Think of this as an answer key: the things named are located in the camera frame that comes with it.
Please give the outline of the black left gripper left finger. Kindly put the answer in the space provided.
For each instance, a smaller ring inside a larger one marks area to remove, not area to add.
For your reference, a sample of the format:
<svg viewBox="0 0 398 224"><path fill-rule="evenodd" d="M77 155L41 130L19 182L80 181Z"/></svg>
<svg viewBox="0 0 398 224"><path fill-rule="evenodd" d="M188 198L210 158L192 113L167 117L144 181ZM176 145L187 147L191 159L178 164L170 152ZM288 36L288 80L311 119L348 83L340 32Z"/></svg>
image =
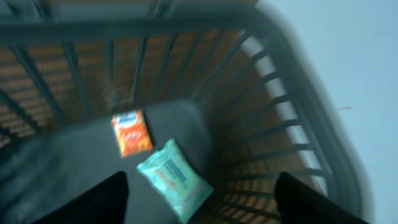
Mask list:
<svg viewBox="0 0 398 224"><path fill-rule="evenodd" d="M34 224L123 224L129 186L119 171Z"/></svg>

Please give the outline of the teal wet wipes pack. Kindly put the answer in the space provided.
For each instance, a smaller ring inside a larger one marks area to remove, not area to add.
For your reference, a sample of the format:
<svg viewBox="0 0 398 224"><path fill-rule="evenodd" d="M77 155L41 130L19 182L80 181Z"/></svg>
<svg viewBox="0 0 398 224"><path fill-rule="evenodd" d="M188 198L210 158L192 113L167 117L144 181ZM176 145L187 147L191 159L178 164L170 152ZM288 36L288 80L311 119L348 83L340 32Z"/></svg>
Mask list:
<svg viewBox="0 0 398 224"><path fill-rule="evenodd" d="M137 166L163 196L180 223L191 217L213 193L214 188L191 168L174 139Z"/></svg>

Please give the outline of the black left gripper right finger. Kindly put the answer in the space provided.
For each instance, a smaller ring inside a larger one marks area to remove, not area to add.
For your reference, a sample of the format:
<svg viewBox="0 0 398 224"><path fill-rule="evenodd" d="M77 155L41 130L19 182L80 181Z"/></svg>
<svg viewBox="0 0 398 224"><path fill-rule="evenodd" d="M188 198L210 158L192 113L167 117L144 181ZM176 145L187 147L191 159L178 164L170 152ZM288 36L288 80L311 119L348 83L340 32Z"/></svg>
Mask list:
<svg viewBox="0 0 398 224"><path fill-rule="evenodd" d="M282 224L367 224L288 172L280 173L274 198Z"/></svg>

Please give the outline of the orange Kleenex tissue pack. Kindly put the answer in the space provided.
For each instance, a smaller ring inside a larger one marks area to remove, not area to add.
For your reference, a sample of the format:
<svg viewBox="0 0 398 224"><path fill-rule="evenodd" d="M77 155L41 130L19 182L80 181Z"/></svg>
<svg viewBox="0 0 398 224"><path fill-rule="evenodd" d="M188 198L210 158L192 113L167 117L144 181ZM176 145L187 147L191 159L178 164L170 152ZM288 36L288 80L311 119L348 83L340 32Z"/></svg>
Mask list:
<svg viewBox="0 0 398 224"><path fill-rule="evenodd" d="M111 124L121 157L150 151L153 148L142 110L116 114L112 117Z"/></svg>

